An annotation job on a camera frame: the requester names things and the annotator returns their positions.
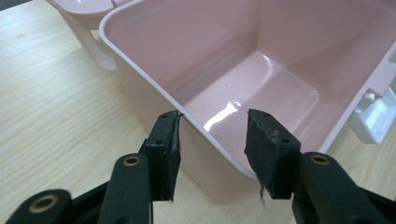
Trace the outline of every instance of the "container wall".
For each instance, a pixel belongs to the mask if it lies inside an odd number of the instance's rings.
[[[396,40],[396,2],[262,1],[259,50],[344,108]]]
[[[232,49],[255,46],[260,2],[143,1],[110,18],[105,32],[171,92]]]

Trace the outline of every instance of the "table surface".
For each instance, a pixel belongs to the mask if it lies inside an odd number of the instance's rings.
[[[44,189],[73,197],[109,179],[115,160],[148,133],[117,72],[94,64],[44,0],[0,11],[0,223]],[[348,125],[328,154],[366,189],[394,199],[396,128],[365,145]],[[290,201],[213,203],[179,171],[174,203],[154,203],[156,223],[295,223]]]

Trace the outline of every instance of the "pink plastic object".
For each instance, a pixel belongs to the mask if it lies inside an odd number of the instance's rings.
[[[258,194],[243,150],[249,108],[325,152],[367,92],[396,74],[396,2],[145,0],[100,25],[149,130],[173,109],[182,167],[212,199]]]
[[[91,30],[98,30],[102,18],[114,7],[110,0],[47,0],[62,15],[79,43],[103,69],[117,70],[113,58],[94,39]]]

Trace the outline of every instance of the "wooden table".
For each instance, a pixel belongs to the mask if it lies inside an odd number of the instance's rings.
[[[117,72],[98,68],[58,12],[35,0],[0,12],[0,222],[44,189],[76,197],[109,179],[115,160],[148,136]],[[332,144],[358,183],[396,193],[396,128],[364,145],[346,125]],[[180,170],[174,203],[154,203],[156,223],[294,223],[290,201],[215,204]]]

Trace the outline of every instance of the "screw hole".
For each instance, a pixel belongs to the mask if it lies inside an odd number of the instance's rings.
[[[128,157],[123,161],[123,164],[126,166],[135,166],[137,164],[139,164],[140,162],[140,158],[132,156],[132,157]]]
[[[30,206],[29,211],[34,214],[45,212],[59,201],[59,197],[55,194],[45,195],[35,200]]]
[[[321,164],[321,165],[327,165],[330,163],[330,161],[327,158],[325,158],[324,156],[320,156],[320,155],[311,156],[311,161],[313,161],[317,164]]]

